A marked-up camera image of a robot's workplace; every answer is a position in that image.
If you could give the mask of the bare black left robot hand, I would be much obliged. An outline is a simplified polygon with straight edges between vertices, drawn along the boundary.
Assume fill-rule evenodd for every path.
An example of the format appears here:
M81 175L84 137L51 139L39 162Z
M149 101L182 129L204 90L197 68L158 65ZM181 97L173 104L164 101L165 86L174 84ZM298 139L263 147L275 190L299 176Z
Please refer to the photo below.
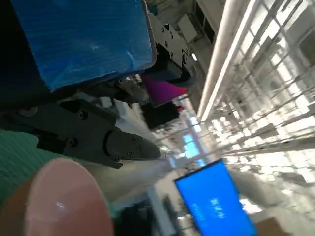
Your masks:
M187 87L185 40L143 0L3 0L0 3L0 127L38 138L37 148L118 169L160 148L116 126L103 97L148 99L139 75Z

